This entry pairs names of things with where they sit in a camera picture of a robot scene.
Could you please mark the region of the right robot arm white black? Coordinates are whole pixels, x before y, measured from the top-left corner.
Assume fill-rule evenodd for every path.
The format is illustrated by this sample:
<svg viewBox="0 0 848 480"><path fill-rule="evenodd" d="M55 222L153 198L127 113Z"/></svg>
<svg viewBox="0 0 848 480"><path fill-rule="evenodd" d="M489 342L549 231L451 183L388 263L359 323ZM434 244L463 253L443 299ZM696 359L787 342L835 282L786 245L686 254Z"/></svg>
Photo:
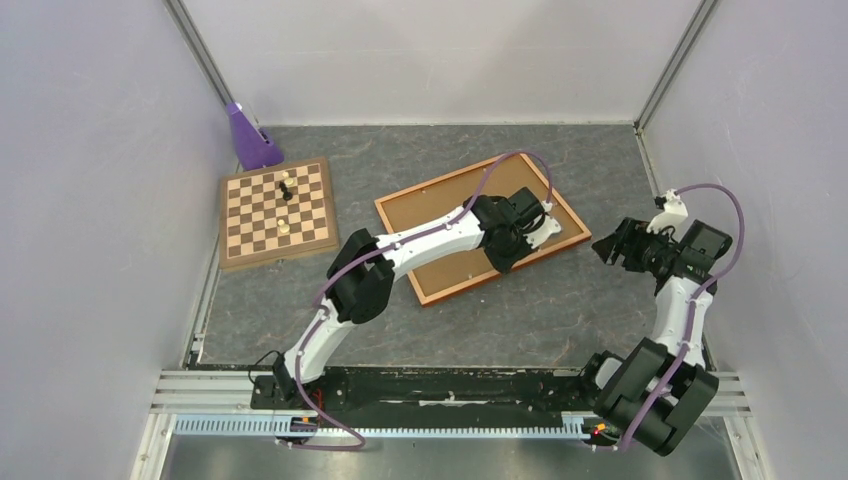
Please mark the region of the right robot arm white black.
<svg viewBox="0 0 848 480"><path fill-rule="evenodd" d="M730 235L699 220L676 240L674 228L657 233L645 221L625 218L593 243L606 264L656 281L657 317L651 336L625 358L594 354L579 375L580 400L601 419L660 456L679 445L714 399L719 380L703 357L705 314L717 290L710 273L731 248Z"/></svg>

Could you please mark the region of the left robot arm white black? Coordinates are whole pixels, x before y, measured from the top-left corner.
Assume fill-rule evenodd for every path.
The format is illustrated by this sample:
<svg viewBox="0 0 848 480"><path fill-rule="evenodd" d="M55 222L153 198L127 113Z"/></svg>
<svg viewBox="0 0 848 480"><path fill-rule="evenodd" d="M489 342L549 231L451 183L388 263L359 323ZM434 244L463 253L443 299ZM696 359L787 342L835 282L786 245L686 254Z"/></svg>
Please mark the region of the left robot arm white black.
<svg viewBox="0 0 848 480"><path fill-rule="evenodd" d="M273 364L276 396L291 408L307 405L313 381L356 325L387 308L396 280L453 254L480 250L496 272L506 274L537 252L562 227L553 205L528 188L510 197L475 193L442 217L413 228L375 236L367 229L347 239L314 300L316 314L296 344Z"/></svg>

